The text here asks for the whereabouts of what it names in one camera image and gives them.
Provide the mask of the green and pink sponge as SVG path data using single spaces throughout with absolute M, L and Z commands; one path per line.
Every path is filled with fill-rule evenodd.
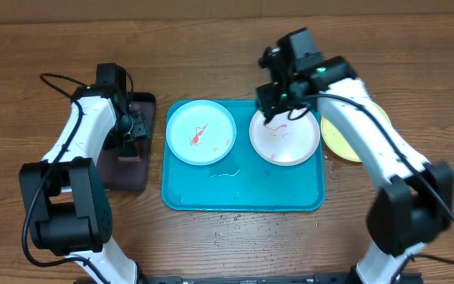
M 119 146 L 118 159 L 125 162 L 140 161 L 139 142 L 133 139 L 123 139 Z

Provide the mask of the white plate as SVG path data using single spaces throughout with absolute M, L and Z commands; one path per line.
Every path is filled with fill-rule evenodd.
M 301 109 L 277 114 L 264 123 L 258 110 L 251 119 L 249 137 L 255 151 L 266 161 L 278 166 L 295 166 L 307 161 L 321 140 L 318 119 Z

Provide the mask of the light blue plate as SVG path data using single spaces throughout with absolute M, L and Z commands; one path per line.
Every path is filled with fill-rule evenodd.
M 182 162 L 207 166 L 227 156 L 236 140 L 230 112 L 211 100 L 193 100 L 179 106 L 166 124 L 170 151 Z

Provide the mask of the yellow-green plate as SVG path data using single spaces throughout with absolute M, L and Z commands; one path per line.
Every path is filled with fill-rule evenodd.
M 388 123 L 388 125 L 391 125 L 391 121 L 389 120 L 389 116 L 387 115 L 387 113 L 378 104 L 373 103 L 373 105 L 378 110 L 378 113 L 380 113 L 381 116 L 384 118 L 385 122 Z M 368 115 L 366 115 L 361 110 L 358 111 L 360 115 L 355 114 L 352 119 L 349 118 L 346 125 L 356 125 L 358 121 L 365 122 L 366 120 L 370 121 L 370 123 L 373 124 Z M 351 147 L 346 138 L 343 136 L 342 132 L 326 117 L 323 116 L 321 117 L 320 128 L 322 139 L 333 154 L 350 162 L 355 163 L 362 162 L 360 157 L 356 154 L 354 149 Z

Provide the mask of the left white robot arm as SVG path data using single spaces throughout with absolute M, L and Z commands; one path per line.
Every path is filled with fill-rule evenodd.
M 37 267 L 79 264 L 97 283 L 145 283 L 139 264 L 114 240 L 114 221 L 97 163 L 109 146 L 147 139 L 142 114 L 117 84 L 82 84 L 56 144 L 25 163 L 19 182 L 26 216 L 22 250 Z

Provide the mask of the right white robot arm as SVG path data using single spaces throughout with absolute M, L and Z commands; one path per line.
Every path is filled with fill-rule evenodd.
M 420 283 L 404 273 L 422 249 L 454 223 L 454 173 L 431 164 L 388 125 L 364 83 L 341 56 L 325 60 L 311 48 L 266 48 L 259 66 L 271 82 L 257 89 L 266 121 L 311 107 L 330 120 L 360 157 L 378 193 L 367 215 L 372 244 L 346 283 Z

